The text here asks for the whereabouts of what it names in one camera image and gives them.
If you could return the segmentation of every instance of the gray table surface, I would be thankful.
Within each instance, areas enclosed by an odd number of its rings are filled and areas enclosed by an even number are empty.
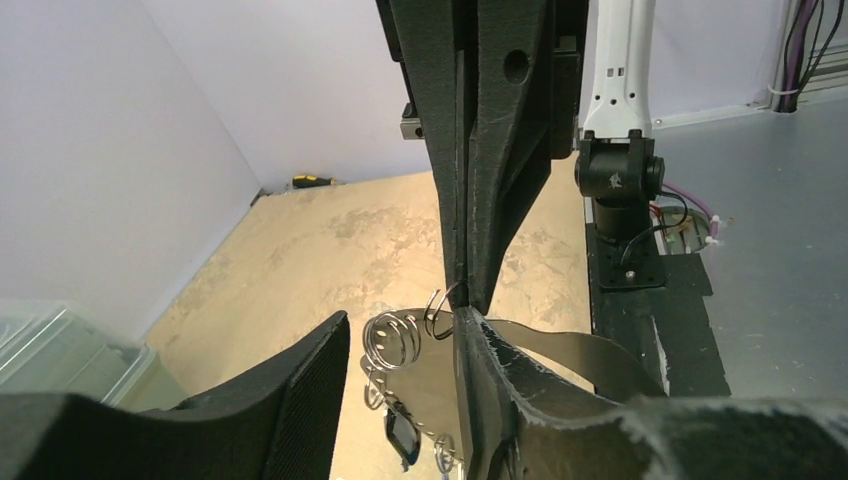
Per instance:
[[[705,299],[737,398],[848,397],[848,100],[655,131],[723,220]]]

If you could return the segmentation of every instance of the purple cable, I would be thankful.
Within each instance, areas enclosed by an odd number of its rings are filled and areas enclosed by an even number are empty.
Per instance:
[[[807,27],[813,19],[813,13],[819,0],[801,0],[798,6],[798,17],[793,21],[793,27],[790,27],[792,38],[790,44],[790,54],[787,63],[788,70],[783,72],[783,91],[789,92],[795,89],[799,81],[799,65],[804,58],[804,41],[807,36]],[[789,95],[783,95],[780,98],[780,104],[785,109],[789,102]]]
[[[681,197],[686,199],[686,201],[688,201],[692,205],[695,205],[696,207],[698,207],[699,210],[704,212],[704,215],[707,216],[707,221],[710,222],[710,236],[713,237],[713,240],[718,239],[718,224],[716,222],[713,222],[713,217],[715,217],[715,212],[713,211],[713,209],[711,209],[703,201],[699,200],[698,197],[692,195],[691,193],[689,193],[686,190],[683,190],[682,188],[678,187],[677,185],[666,182],[666,183],[663,184],[663,187],[665,189],[669,190],[669,191],[672,191],[672,192],[680,195]]]

